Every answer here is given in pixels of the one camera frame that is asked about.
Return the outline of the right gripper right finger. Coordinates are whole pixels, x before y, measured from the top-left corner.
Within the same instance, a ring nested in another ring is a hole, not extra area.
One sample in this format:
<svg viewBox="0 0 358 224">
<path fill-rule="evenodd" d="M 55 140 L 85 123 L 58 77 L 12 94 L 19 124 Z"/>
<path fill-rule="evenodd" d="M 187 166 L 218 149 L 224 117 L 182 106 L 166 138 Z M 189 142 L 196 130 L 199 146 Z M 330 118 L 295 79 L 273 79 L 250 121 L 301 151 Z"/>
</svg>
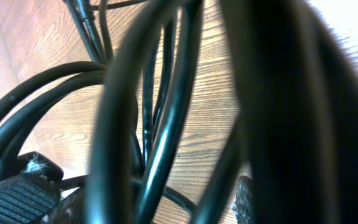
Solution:
<svg viewBox="0 0 358 224">
<path fill-rule="evenodd" d="M 232 206 L 238 224 L 254 223 L 252 184 L 253 180 L 248 176 L 242 175 L 239 177 L 236 200 Z"/>
</svg>

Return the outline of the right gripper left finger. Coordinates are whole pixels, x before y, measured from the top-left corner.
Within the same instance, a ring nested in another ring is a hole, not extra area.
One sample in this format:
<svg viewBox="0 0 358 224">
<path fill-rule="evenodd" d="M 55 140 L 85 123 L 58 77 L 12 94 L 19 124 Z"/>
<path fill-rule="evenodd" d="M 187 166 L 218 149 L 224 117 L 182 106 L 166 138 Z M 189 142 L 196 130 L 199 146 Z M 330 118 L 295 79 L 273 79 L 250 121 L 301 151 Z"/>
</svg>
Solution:
<svg viewBox="0 0 358 224">
<path fill-rule="evenodd" d="M 18 156 L 0 181 L 0 223 L 84 223 L 83 176 L 63 179 L 56 163 L 38 152 Z"/>
</svg>

